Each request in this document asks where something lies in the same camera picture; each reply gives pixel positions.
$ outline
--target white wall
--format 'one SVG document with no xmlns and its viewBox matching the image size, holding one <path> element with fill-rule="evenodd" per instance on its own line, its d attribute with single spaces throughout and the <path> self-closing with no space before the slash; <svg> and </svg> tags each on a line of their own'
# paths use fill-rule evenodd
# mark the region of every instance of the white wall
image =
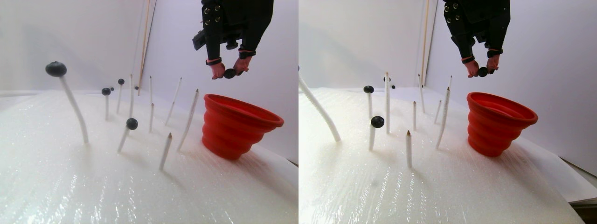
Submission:
<svg viewBox="0 0 597 224">
<path fill-rule="evenodd" d="M 435 2 L 430 1 L 430 14 Z M 422 60 L 425 3 L 300 0 L 301 76 L 310 88 L 381 87 L 388 71 L 393 85 L 416 86 Z"/>
<path fill-rule="evenodd" d="M 429 59 L 427 86 L 443 93 L 453 75 L 451 98 L 466 105 L 469 92 L 480 91 L 519 102 L 539 115 L 522 136 L 597 174 L 597 2 L 510 1 L 512 18 L 500 56 L 499 71 L 467 78 L 443 17 L 443 2 Z M 480 66 L 486 49 L 476 44 Z"/>
<path fill-rule="evenodd" d="M 0 90 L 61 89 L 44 70 L 55 60 L 66 64 L 75 90 L 99 92 L 118 78 L 137 74 L 147 3 L 0 1 Z"/>
<path fill-rule="evenodd" d="M 211 69 L 205 65 L 205 48 L 195 51 L 191 41 L 202 29 L 201 7 L 201 2 L 196 0 L 158 1 L 141 88 L 149 90 L 152 76 L 154 96 L 170 101 L 179 78 L 183 77 L 177 99 L 177 106 L 183 109 L 190 108 L 195 89 L 199 88 L 201 97 L 207 93 L 220 94 L 272 111 L 284 119 L 284 126 L 265 134 L 259 145 L 297 162 L 297 2 L 274 2 L 272 22 L 257 47 L 257 55 L 251 60 L 249 72 L 217 80 L 211 80 Z M 229 68 L 238 58 L 238 51 L 228 51 L 224 44 L 221 56 Z M 197 113 L 205 112 L 203 98 L 198 105 Z"/>
</svg>

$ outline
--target robotic hand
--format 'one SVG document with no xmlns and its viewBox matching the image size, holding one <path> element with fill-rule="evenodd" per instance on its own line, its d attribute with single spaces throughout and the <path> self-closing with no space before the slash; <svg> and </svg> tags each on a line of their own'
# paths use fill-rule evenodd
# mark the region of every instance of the robotic hand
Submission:
<svg viewBox="0 0 597 224">
<path fill-rule="evenodd" d="M 501 49 L 510 23 L 510 1 L 444 0 L 444 17 L 452 41 L 458 47 L 461 61 L 468 71 L 468 77 L 484 77 L 498 69 Z M 475 37 L 485 42 L 487 67 L 479 68 L 472 47 Z"/>
<path fill-rule="evenodd" d="M 205 61 L 212 70 L 211 79 L 233 78 L 249 71 L 251 58 L 267 29 L 273 13 L 273 0 L 202 0 L 203 30 L 193 38 L 195 50 L 207 46 Z M 226 69 L 220 57 L 220 44 L 226 49 L 238 47 L 239 57 L 231 69 Z"/>
</svg>

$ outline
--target red bucket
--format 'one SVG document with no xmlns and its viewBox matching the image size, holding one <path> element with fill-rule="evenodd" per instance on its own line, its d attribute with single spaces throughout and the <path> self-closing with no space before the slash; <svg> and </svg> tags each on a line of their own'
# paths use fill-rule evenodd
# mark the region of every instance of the red bucket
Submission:
<svg viewBox="0 0 597 224">
<path fill-rule="evenodd" d="M 497 157 L 523 129 L 537 122 L 527 107 L 487 93 L 469 93 L 469 144 L 480 154 Z"/>
<path fill-rule="evenodd" d="M 206 94 L 201 142 L 211 152 L 235 160 L 267 132 L 281 127 L 284 120 L 258 106 L 225 96 Z"/>
</svg>

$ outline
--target white rod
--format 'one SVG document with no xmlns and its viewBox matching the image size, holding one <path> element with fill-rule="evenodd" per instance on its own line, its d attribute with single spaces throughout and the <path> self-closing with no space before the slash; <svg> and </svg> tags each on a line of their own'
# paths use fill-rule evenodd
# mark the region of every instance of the white rod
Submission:
<svg viewBox="0 0 597 224">
<path fill-rule="evenodd" d="M 300 87 L 301 90 L 303 90 L 304 95 L 307 96 L 307 99 L 309 99 L 309 101 L 311 101 L 311 103 L 315 106 L 315 108 L 317 108 L 317 111 L 319 112 L 319 114 L 324 117 L 325 122 L 328 124 L 328 127 L 330 128 L 330 131 L 332 132 L 332 135 L 334 136 L 334 140 L 336 140 L 336 142 L 339 142 L 340 134 L 338 134 L 338 129 L 336 129 L 336 125 L 334 124 L 334 121 L 332 121 L 332 119 L 330 118 L 328 113 L 326 113 L 324 108 L 319 104 L 319 102 L 317 101 L 317 99 L 315 98 L 313 93 L 311 93 L 311 91 L 309 90 L 309 87 L 307 87 L 307 84 L 304 83 L 304 80 L 300 75 L 298 76 L 298 81 L 299 81 L 298 86 Z"/>
<path fill-rule="evenodd" d="M 439 104 L 438 104 L 438 110 L 435 112 L 435 119 L 433 120 L 433 123 L 437 123 L 438 122 L 438 115 L 439 115 L 439 108 L 442 106 L 442 100 L 439 100 Z"/>
<path fill-rule="evenodd" d="M 149 133 L 151 133 L 152 125 L 153 125 L 153 103 L 151 104 L 151 113 L 149 114 Z"/>
<path fill-rule="evenodd" d="M 407 131 L 407 165 L 408 168 L 413 167 L 413 141 L 410 131 Z"/>
<path fill-rule="evenodd" d="M 193 99 L 193 105 L 190 108 L 189 119 L 187 120 L 187 127 L 184 128 L 183 137 L 182 137 L 182 139 L 180 139 L 180 144 L 176 148 L 177 152 L 180 152 L 180 148 L 183 147 L 184 139 L 186 138 L 187 133 L 189 133 L 190 123 L 193 121 L 193 114 L 195 114 L 195 106 L 197 105 L 198 98 L 199 98 L 199 89 L 195 90 L 195 98 Z"/>
<path fill-rule="evenodd" d="M 64 76 L 60 77 L 60 82 L 62 83 L 64 92 L 66 92 L 66 97 L 69 98 L 70 105 L 73 106 L 73 109 L 75 110 L 76 117 L 79 119 L 79 124 L 81 125 L 81 131 L 83 132 L 83 142 L 85 144 L 87 144 L 87 143 L 89 143 L 89 138 L 87 137 L 87 126 L 85 125 L 85 120 L 83 120 L 83 115 L 81 115 L 79 106 L 77 106 L 75 97 L 73 96 L 73 93 L 70 91 L 69 86 L 66 84 L 66 78 L 64 78 Z"/>
<path fill-rule="evenodd" d="M 149 102 L 153 104 L 153 83 L 151 76 L 149 76 Z"/>
<path fill-rule="evenodd" d="M 390 76 L 386 72 L 386 133 L 390 133 Z"/>
<path fill-rule="evenodd" d="M 369 117 L 367 120 L 370 120 L 373 117 L 373 103 L 371 102 L 371 93 L 367 93 L 367 99 L 369 101 Z"/>
<path fill-rule="evenodd" d="M 375 127 L 369 125 L 369 151 L 373 150 L 373 143 L 375 142 Z"/>
<path fill-rule="evenodd" d="M 168 156 L 168 150 L 170 150 L 170 143 L 172 143 L 172 132 L 168 134 L 168 138 L 166 139 L 166 146 L 164 146 L 164 154 L 162 155 L 162 162 L 159 164 L 159 170 L 164 170 L 166 156 Z"/>
<path fill-rule="evenodd" d="M 450 88 L 446 91 L 446 99 L 444 102 L 444 114 L 442 116 L 442 129 L 439 131 L 438 142 L 435 145 L 435 149 L 439 149 L 439 143 L 442 141 L 442 135 L 444 134 L 444 129 L 446 128 L 446 119 L 448 118 L 448 101 L 450 99 Z"/>
<path fill-rule="evenodd" d="M 417 102 L 413 101 L 413 131 L 417 130 Z"/>
<path fill-rule="evenodd" d="M 118 153 L 120 153 L 120 151 L 122 151 L 122 147 L 124 146 L 124 140 L 127 139 L 129 131 L 130 131 L 130 129 L 128 129 L 128 127 L 125 125 L 124 126 L 124 134 L 122 135 L 122 139 L 120 140 L 120 145 L 118 145 Z"/>
<path fill-rule="evenodd" d="M 164 125 L 168 125 L 168 121 L 170 120 L 170 115 L 172 115 L 172 110 L 174 109 L 174 102 L 176 102 L 176 96 L 179 94 L 180 83 L 183 82 L 183 78 L 180 77 L 179 86 L 176 87 L 176 92 L 174 93 L 174 99 L 172 99 L 172 106 L 170 106 L 170 112 L 168 112 L 168 117 L 166 118 L 166 123 Z"/>
<path fill-rule="evenodd" d="M 128 107 L 128 117 L 132 118 L 133 117 L 133 105 L 134 105 L 134 88 L 133 88 L 133 75 L 130 75 L 130 82 L 129 85 L 131 86 L 131 105 Z"/>
<path fill-rule="evenodd" d="M 425 99 L 423 98 L 423 85 L 421 84 L 421 75 L 418 75 L 418 92 L 421 95 L 421 107 L 423 108 L 423 113 L 425 113 Z"/>
<path fill-rule="evenodd" d="M 106 96 L 106 121 L 108 120 L 108 96 Z"/>
<path fill-rule="evenodd" d="M 120 85 L 120 88 L 118 89 L 118 104 L 116 105 L 116 113 L 118 113 L 118 111 L 120 111 L 120 97 L 122 96 L 122 85 Z"/>
</svg>

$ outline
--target bubble wrap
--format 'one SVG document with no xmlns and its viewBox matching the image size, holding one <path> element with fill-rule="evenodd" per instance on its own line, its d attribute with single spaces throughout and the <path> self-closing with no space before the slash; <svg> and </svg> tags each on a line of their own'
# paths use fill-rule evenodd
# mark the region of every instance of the bubble wrap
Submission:
<svg viewBox="0 0 597 224">
<path fill-rule="evenodd" d="M 200 143 L 201 115 L 176 152 L 188 111 L 173 113 L 165 127 L 167 111 L 156 107 L 149 133 L 150 107 L 135 105 L 139 127 L 117 154 L 127 97 L 119 115 L 110 101 L 109 121 L 103 97 L 75 98 L 89 146 L 62 91 L 0 112 L 0 223 L 296 223 L 297 189 L 254 152 L 237 161 L 209 152 Z"/>
<path fill-rule="evenodd" d="M 367 95 L 313 93 L 342 141 L 334 141 L 301 95 L 300 223 L 583 223 L 517 146 L 497 158 L 474 151 L 466 141 L 468 110 L 449 107 L 436 150 L 441 119 L 433 123 L 436 108 L 430 106 L 437 102 L 427 105 L 426 114 L 417 109 L 413 131 L 413 103 L 392 99 L 391 134 L 378 128 L 370 152 Z M 376 115 L 384 116 L 384 97 L 373 97 Z M 405 157 L 407 130 L 412 170 Z"/>
</svg>

